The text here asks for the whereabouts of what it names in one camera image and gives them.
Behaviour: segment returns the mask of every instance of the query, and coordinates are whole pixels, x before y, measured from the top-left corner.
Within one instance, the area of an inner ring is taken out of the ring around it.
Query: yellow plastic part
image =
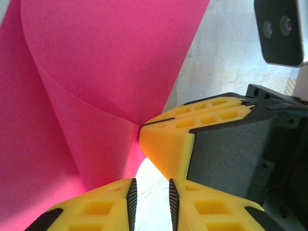
[[[180,197],[178,231],[264,231],[245,210],[255,202],[185,179],[173,179]]]
[[[129,231],[126,196],[132,179],[123,179],[51,207],[63,213],[48,231]]]
[[[219,111],[225,108],[236,107],[241,104],[242,100],[236,97],[217,97],[188,105],[182,104],[154,117],[153,119],[150,119],[146,122],[146,124],[174,117],[190,117],[195,114]]]
[[[147,123],[175,119],[141,128],[140,148],[167,180],[186,178],[195,139],[189,130],[243,119],[253,106],[241,104],[238,98],[218,97],[173,108]]]

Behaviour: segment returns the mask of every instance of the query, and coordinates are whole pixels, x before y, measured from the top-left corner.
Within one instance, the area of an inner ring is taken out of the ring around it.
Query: camera
[[[308,64],[308,0],[255,0],[262,55],[269,64]]]

